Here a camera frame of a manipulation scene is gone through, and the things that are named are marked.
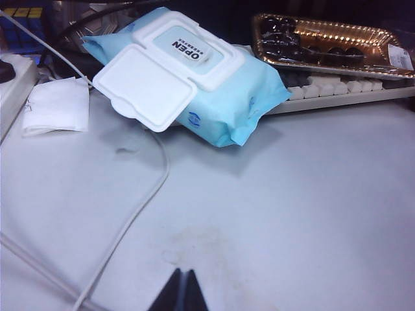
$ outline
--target power strip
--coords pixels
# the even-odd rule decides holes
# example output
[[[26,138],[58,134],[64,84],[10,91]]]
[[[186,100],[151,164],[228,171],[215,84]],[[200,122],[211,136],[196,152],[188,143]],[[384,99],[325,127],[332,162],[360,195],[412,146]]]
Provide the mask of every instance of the power strip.
[[[8,82],[0,84],[0,133],[1,141],[16,119],[26,98],[38,81],[36,64],[26,57],[16,54],[4,54],[1,60],[11,63],[16,72],[16,77]]]

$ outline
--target white desk surface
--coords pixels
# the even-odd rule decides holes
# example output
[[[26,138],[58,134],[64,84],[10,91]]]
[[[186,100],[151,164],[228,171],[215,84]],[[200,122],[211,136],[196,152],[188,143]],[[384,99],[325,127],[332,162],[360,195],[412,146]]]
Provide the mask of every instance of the white desk surface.
[[[264,118],[247,144],[161,134],[169,179],[106,268],[92,300],[146,310],[175,267],[196,271],[212,311],[413,311],[415,113],[393,102]],[[1,146],[1,230],[79,290],[161,175],[134,120],[94,93],[88,133]],[[6,249],[1,304],[73,301]]]

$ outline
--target label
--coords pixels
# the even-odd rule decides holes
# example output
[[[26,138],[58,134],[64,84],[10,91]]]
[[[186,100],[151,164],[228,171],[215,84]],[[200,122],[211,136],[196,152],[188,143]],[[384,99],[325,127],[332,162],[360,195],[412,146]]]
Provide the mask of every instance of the label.
[[[409,53],[405,49],[388,44],[388,53],[390,65],[397,68],[414,70]]]
[[[208,73],[223,59],[223,55],[210,44],[180,26],[166,30],[153,43],[200,75]]]
[[[190,60],[200,60],[206,51],[202,48],[193,46],[194,43],[187,42],[181,38],[175,40],[171,45],[176,48],[177,51],[183,53],[182,55]]]

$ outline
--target gold plastic tray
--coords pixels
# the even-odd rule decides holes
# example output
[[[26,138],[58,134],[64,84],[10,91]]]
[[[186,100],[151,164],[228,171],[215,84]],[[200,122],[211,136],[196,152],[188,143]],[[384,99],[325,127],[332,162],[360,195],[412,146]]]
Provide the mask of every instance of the gold plastic tray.
[[[297,23],[294,32],[300,35],[302,47],[316,45],[321,48],[322,52],[327,52],[332,47],[341,47],[344,50],[349,47],[357,47],[364,53],[364,60],[359,67],[331,67],[315,63],[283,61],[269,56],[263,50],[262,36],[259,30],[262,20],[268,17],[294,19]],[[415,78],[414,71],[390,65],[388,44],[398,47],[401,44],[391,32],[385,29],[264,13],[254,16],[252,29],[254,35],[252,48],[255,55],[275,67],[290,67],[338,75],[367,76],[386,80]]]

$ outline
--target wet wipes pack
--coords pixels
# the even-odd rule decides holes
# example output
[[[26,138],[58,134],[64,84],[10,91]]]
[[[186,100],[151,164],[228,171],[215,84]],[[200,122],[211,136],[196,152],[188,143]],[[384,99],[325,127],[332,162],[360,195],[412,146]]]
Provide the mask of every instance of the wet wipes pack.
[[[166,8],[84,40],[105,65],[94,86],[117,112],[155,132],[176,119],[215,146],[243,145],[290,95],[271,66]]]

